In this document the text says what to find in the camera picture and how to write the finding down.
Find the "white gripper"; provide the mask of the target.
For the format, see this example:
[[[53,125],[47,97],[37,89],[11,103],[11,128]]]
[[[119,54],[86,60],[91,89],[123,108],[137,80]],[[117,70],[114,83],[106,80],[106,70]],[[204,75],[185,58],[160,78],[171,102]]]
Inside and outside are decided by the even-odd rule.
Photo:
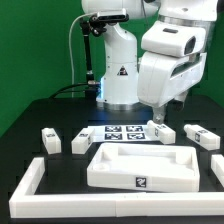
[[[153,121],[163,123],[166,107],[174,99],[174,109],[184,108],[187,94],[203,75],[206,53],[206,30],[156,21],[143,35],[145,51],[139,68],[137,95],[139,101],[153,109]]]

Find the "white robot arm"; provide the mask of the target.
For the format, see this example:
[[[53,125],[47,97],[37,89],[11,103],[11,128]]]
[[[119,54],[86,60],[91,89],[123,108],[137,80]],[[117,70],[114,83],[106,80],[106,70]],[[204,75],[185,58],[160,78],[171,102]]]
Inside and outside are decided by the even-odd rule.
[[[141,102],[161,123],[167,103],[183,104],[203,76],[220,1],[82,0],[90,31],[105,42],[98,104],[121,110]]]

